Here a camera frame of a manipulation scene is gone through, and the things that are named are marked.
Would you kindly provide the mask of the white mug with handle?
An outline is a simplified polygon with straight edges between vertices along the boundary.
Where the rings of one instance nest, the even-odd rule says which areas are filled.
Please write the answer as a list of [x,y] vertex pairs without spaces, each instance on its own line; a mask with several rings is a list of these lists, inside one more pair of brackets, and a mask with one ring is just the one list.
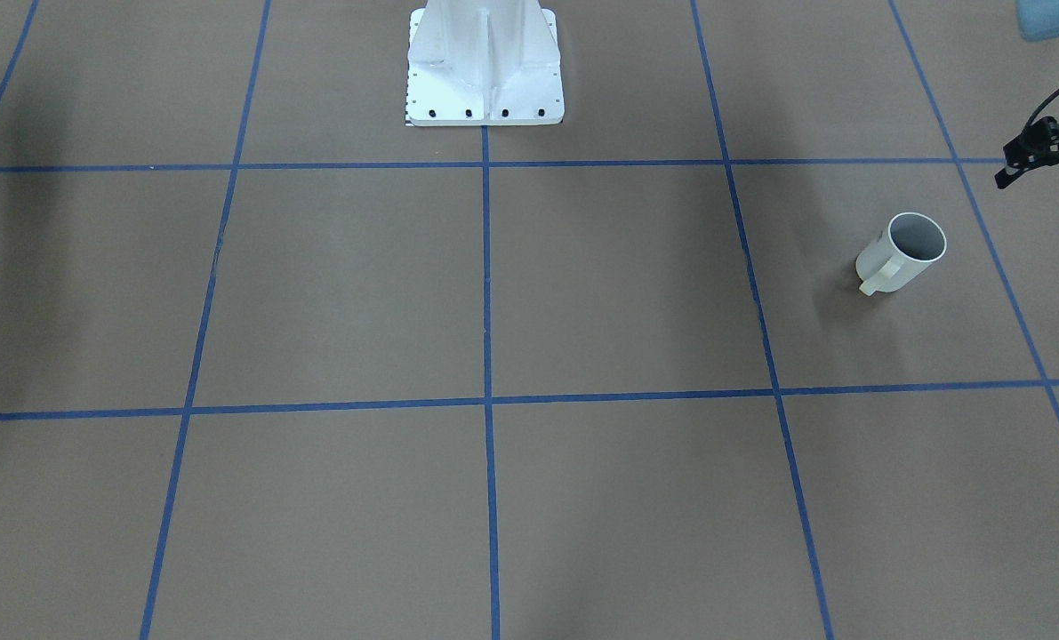
[[943,259],[947,248],[939,223],[922,213],[898,213],[855,259],[858,291],[866,296],[898,292]]

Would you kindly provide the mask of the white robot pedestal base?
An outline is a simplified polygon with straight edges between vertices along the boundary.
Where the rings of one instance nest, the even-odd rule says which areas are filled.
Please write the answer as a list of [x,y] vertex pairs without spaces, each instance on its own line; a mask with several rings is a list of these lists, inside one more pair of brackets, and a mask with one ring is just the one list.
[[405,123],[566,120],[557,16],[538,1],[428,1],[408,20]]

